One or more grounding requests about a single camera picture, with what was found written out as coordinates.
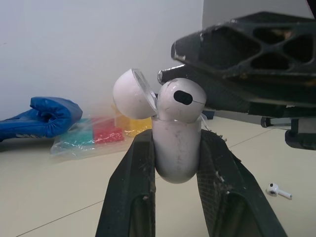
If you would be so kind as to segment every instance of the earbud stem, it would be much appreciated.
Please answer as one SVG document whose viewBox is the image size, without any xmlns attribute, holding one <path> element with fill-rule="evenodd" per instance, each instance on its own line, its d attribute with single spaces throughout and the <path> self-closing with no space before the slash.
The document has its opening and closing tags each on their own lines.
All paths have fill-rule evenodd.
<svg viewBox="0 0 316 237">
<path fill-rule="evenodd" d="M 292 199 L 292 194 L 289 194 L 289 193 L 287 193 L 287 192 L 285 192 L 285 191 L 282 191 L 282 190 L 280 190 L 280 189 L 279 189 L 279 191 L 278 191 L 278 194 L 280 194 L 280 195 L 282 195 L 282 196 L 284 196 L 284 197 L 286 197 L 286 198 L 288 198 L 288 199 Z"/>
</svg>

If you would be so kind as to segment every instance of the white earbud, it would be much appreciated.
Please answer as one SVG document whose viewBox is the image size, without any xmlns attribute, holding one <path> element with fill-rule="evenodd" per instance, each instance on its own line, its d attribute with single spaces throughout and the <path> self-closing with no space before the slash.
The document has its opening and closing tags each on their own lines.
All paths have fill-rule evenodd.
<svg viewBox="0 0 316 237">
<path fill-rule="evenodd" d="M 176 78 L 165 83 L 158 94 L 158 116 L 162 121 L 195 122 L 206 103 L 206 94 L 195 82 Z"/>
<path fill-rule="evenodd" d="M 274 183 L 270 183 L 268 185 L 267 192 L 268 192 L 268 194 L 270 194 L 272 196 L 276 196 L 276 195 L 280 194 L 288 199 L 292 199 L 292 194 L 289 194 L 289 193 L 279 189 L 278 185 L 274 184 Z"/>
</svg>

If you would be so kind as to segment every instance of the beige tile floor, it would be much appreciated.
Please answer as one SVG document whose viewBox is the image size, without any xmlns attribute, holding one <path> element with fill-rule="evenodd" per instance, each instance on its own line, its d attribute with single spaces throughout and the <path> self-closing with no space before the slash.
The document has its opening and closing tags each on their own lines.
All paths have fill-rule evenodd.
<svg viewBox="0 0 316 237">
<path fill-rule="evenodd" d="M 272 181 L 293 193 L 292 201 L 267 196 L 289 237 L 316 236 L 316 153 L 287 147 L 281 130 L 217 117 L 208 123 L 228 139 L 262 189 Z M 124 152 L 63 161 L 50 157 L 50 146 L 50 140 L 0 143 L 1 237 L 95 235 L 109 178 Z M 208 236 L 196 178 L 181 185 L 156 178 L 157 237 Z"/>
</svg>

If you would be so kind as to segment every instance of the plastic bag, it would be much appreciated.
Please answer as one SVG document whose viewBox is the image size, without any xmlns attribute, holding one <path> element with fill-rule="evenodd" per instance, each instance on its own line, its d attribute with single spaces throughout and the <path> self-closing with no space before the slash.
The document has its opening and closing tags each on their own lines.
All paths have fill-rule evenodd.
<svg viewBox="0 0 316 237">
<path fill-rule="evenodd" d="M 93 113 L 83 115 L 66 133 L 55 138 L 50 150 L 53 156 L 80 159 L 127 151 L 137 134 L 152 128 L 150 118 L 129 119 L 115 106 L 103 114 Z"/>
</svg>

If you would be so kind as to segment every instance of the blue boxing glove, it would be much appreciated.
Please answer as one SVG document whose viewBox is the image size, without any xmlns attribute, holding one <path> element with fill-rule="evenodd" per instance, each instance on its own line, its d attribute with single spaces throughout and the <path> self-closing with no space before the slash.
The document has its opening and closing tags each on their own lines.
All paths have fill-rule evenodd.
<svg viewBox="0 0 316 237">
<path fill-rule="evenodd" d="M 82 110 L 70 100 L 33 97 L 32 109 L 0 121 L 0 141 L 16 137 L 55 137 L 81 119 Z"/>
</svg>

